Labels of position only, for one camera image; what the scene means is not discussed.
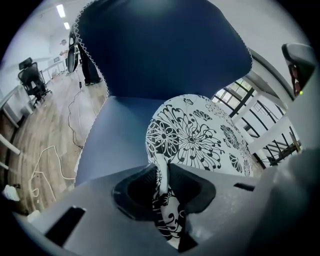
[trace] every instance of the black slot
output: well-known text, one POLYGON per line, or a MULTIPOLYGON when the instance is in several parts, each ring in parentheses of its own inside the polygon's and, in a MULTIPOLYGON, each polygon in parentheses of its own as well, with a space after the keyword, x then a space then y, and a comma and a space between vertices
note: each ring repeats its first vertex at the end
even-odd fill
POLYGON ((244 183, 236 183, 233 186, 236 188, 246 190, 246 191, 251 191, 251 192, 254 191, 255 189, 255 186, 244 184, 244 183))
POLYGON ((75 206, 71 207, 45 236, 62 247, 84 214, 84 209, 75 206))

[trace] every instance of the ceiling light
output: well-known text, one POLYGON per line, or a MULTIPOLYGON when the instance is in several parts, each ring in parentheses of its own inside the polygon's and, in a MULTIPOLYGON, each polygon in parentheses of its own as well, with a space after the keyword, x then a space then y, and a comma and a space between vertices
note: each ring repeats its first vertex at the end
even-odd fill
POLYGON ((64 24, 64 27, 66 30, 69 30, 70 29, 70 26, 69 26, 69 23, 68 22, 65 22, 63 23, 64 24))
POLYGON ((62 4, 57 5, 56 9, 58 10, 58 13, 61 18, 66 17, 64 6, 62 4))

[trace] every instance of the black cable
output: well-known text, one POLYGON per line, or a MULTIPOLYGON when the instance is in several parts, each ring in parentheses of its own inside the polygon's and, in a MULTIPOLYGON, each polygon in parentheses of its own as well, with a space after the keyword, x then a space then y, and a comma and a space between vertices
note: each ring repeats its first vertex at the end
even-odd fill
MULTIPOLYGON (((277 155, 279 155, 279 154, 280 154, 280 153, 275 154, 274 157, 277 156, 277 155)), ((265 158, 265 159, 262 159, 261 162, 262 162, 263 160, 267 160, 267 159, 269 160, 269 158, 267 157, 267 158, 265 158)), ((263 163, 268 163, 268 162, 263 162, 263 163)))
POLYGON ((80 91, 76 94, 76 95, 74 95, 74 97, 73 97, 73 101, 69 104, 69 106, 68 106, 68 109, 69 109, 69 115, 68 115, 68 126, 69 126, 69 128, 72 130, 72 141, 73 141, 73 144, 74 145, 76 145, 78 148, 80 148, 81 150, 84 148, 83 146, 79 146, 77 143, 75 143, 75 130, 70 126, 70 118, 71 118, 71 110, 70 110, 70 106, 73 104, 73 103, 75 103, 75 100, 76 100, 76 97, 77 97, 77 95, 79 94, 81 92, 81 89, 80 89, 80 91))
POLYGON ((79 76, 79 74, 78 74, 78 69, 77 69, 77 68, 75 69, 75 72, 76 72, 76 74, 78 75, 78 78, 79 78, 79 81, 80 81, 80 76, 79 76))

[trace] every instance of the gray plastic surface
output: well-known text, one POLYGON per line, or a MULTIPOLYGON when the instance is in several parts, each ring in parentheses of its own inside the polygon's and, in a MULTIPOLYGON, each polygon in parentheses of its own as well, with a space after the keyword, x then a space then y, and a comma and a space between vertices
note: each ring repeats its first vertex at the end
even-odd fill
MULTIPOLYGON (((213 237, 224 229, 229 219, 237 215, 254 192, 234 187, 236 183, 255 185, 256 178, 234 176, 179 165, 216 186, 216 197, 208 208, 193 214, 195 225, 204 227, 213 237)), ((114 186, 121 180, 143 170, 145 166, 132 168, 83 183, 41 213, 35 227, 42 233, 70 207, 84 208, 86 213, 75 227, 64 248, 79 255, 177 255, 153 222, 135 221, 124 215, 112 197, 114 186)))
MULTIPOLYGON (((209 227, 215 224, 217 224, 219 228, 216 228, 216 232, 209 239, 203 241, 201 246, 197 246, 193 250, 188 251, 186 255, 247 255, 247 249, 253 233, 264 214, 266 204, 269 200, 276 171, 276 167, 266 169, 256 184, 254 191, 251 192, 247 198, 244 198, 242 202, 238 200, 231 201, 229 205, 230 211, 233 210, 234 205, 238 208, 238 211, 235 211, 233 214, 229 214, 227 217, 221 216, 221 219, 215 218, 213 214, 208 218, 190 215, 187 221, 189 226, 195 229, 190 232, 191 237, 195 240, 203 241, 205 238, 201 236, 196 237, 195 234, 206 235, 208 231, 210 231, 209 227)), ((222 203, 217 204, 216 207, 224 208, 222 203)), ((224 208, 224 210, 215 209, 215 211, 220 212, 221 215, 223 212, 228 214, 226 212, 227 210, 226 208, 224 208)))
POLYGON ((290 58, 296 62, 317 66, 319 63, 314 49, 302 43, 287 43, 286 48, 290 58))

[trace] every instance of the wooden floor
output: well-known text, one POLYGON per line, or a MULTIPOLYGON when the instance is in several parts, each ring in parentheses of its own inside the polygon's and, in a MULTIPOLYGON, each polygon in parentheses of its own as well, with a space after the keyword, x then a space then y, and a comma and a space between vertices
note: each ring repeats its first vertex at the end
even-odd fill
MULTIPOLYGON (((83 146, 90 128, 107 96, 104 81, 90 86, 84 85, 84 76, 78 68, 82 90, 71 105, 70 126, 75 130, 75 141, 83 146)), ((20 155, 10 154, 9 185, 20 184, 18 210, 31 213, 48 207, 54 198, 42 174, 38 173, 31 182, 32 189, 39 188, 39 196, 31 198, 28 182, 37 164, 41 151, 55 146, 61 160, 65 177, 75 177, 75 165, 81 150, 73 143, 73 132, 68 126, 68 105, 79 92, 79 78, 74 72, 61 74, 49 82, 45 101, 38 104, 34 113, 28 116, 19 128, 13 144, 21 150, 20 155)), ((57 200, 74 187, 74 180, 65 180, 60 174, 59 160, 54 148, 42 154, 37 171, 44 172, 57 200)))

